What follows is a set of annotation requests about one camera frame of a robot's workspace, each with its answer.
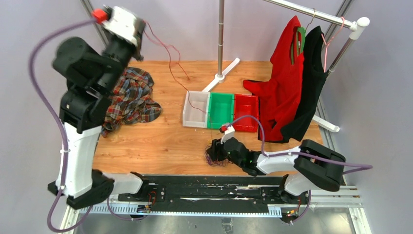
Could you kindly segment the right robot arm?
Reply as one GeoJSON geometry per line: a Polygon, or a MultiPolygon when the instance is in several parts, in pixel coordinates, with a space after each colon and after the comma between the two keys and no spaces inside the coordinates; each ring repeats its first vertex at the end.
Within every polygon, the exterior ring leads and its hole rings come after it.
{"type": "Polygon", "coordinates": [[[293,171],[283,177],[278,190],[284,203],[315,188],[337,192],[346,161],[343,155],[309,139],[290,150],[265,154],[247,149],[234,137],[225,142],[214,139],[206,149],[206,157],[211,163],[231,162],[250,176],[293,171]]]}

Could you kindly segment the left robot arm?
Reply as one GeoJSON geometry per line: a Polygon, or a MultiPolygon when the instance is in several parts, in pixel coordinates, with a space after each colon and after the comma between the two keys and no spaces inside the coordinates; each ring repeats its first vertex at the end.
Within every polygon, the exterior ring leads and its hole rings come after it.
{"type": "Polygon", "coordinates": [[[137,201],[149,196],[143,177],[104,173],[93,168],[93,160],[110,95],[140,48],[113,37],[102,53],[84,39],[72,37],[56,50],[53,68],[67,80],[68,90],[60,101],[59,122],[66,133],[58,178],[48,190],[66,197],[74,209],[99,204],[112,195],[130,194],[137,201]]]}

